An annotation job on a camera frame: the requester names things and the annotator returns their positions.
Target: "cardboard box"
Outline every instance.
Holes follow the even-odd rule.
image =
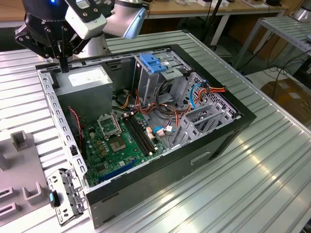
[[[261,90],[272,96],[275,81],[264,85]],[[311,126],[311,95],[292,79],[279,80],[273,100],[306,127]]]

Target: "yellow wire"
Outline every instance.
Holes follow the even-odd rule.
[[[130,96],[127,95],[126,102],[123,106],[120,107],[121,109],[126,108],[126,106],[128,105],[129,98],[130,98]]]

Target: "ram slot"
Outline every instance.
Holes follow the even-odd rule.
[[[153,144],[150,142],[147,135],[144,133],[144,131],[141,129],[141,126],[137,123],[137,121],[132,117],[130,118],[130,123],[134,127],[134,129],[137,129],[137,133],[141,136],[141,139],[143,140],[145,146],[147,147],[149,152],[155,152],[155,148]]]
[[[141,149],[142,153],[147,156],[149,155],[148,149],[145,147],[143,141],[141,140],[140,136],[137,134],[136,129],[132,126],[129,119],[125,119],[124,121],[125,126],[127,127],[128,131],[138,144],[139,148]]]

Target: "red cable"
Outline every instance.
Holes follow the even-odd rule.
[[[81,133],[81,126],[80,126],[80,120],[79,120],[79,117],[78,115],[76,114],[76,112],[72,109],[72,108],[69,108],[68,109],[70,111],[72,111],[72,113],[75,115],[76,119],[77,119],[77,122],[78,122],[78,128],[79,128],[79,139],[80,139],[80,148],[82,147],[82,133]]]

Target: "blue cable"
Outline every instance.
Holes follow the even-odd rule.
[[[193,102],[193,97],[192,97],[192,94],[193,94],[193,90],[196,86],[202,86],[202,84],[195,84],[192,88],[191,88],[191,91],[190,91],[190,103],[191,105],[193,106],[194,109],[196,109],[195,105],[194,105],[194,102]]]
[[[157,131],[159,131],[159,130],[161,130],[162,129],[162,127],[156,127],[155,129],[154,129],[154,133],[156,133]]]

